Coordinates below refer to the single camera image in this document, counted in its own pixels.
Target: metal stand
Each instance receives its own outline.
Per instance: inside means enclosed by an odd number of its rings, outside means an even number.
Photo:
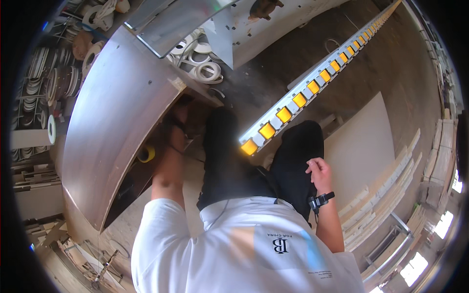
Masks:
[[[409,227],[407,227],[407,225],[401,220],[401,218],[399,218],[394,212],[391,213],[391,216],[397,221],[397,225],[394,225],[393,229],[389,232],[389,234],[368,255],[364,256],[367,263],[376,268],[376,270],[371,275],[369,275],[365,280],[363,280],[364,283],[371,279],[377,273],[382,275],[379,271],[385,266],[387,266],[399,251],[407,250],[410,247],[410,244],[412,243],[409,240],[413,239],[414,236]],[[374,264],[374,261],[386,250],[386,248],[393,242],[393,240],[397,235],[399,235],[399,233],[406,234],[406,238],[399,245],[399,247],[388,257],[388,259],[386,259],[384,263],[382,263],[382,265],[377,267]],[[404,256],[405,254],[402,255],[396,262],[394,262],[394,264],[400,263]]]

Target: hand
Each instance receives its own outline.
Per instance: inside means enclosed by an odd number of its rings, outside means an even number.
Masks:
[[[176,105],[174,107],[174,116],[183,124],[187,121],[188,107],[187,105]]]
[[[314,183],[318,195],[332,192],[331,167],[321,158],[313,158],[306,163],[308,169],[305,173],[311,173],[311,183]]]

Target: curved wooden panel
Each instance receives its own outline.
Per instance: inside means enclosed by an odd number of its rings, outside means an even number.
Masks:
[[[124,27],[86,77],[68,127],[62,184],[77,208],[102,230],[139,146],[186,88],[177,69]]]

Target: window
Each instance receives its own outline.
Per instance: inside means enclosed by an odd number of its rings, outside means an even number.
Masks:
[[[370,293],[383,293],[379,287],[375,287],[373,290],[370,291]]]
[[[434,232],[438,234],[438,236],[441,239],[445,238],[452,220],[453,220],[453,214],[448,211],[446,211],[444,215],[441,215],[441,219],[438,222],[434,230]]]
[[[456,170],[456,175],[454,176],[454,181],[453,181],[453,189],[459,193],[461,193],[462,190],[462,182],[459,182],[459,173],[458,170]]]
[[[414,258],[401,270],[401,276],[404,277],[407,286],[412,286],[417,278],[423,273],[427,265],[428,261],[426,261],[424,257],[417,252]]]

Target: white panel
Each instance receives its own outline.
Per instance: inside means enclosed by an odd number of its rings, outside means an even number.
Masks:
[[[333,170],[337,210],[341,210],[395,160],[381,92],[324,141],[324,157]]]

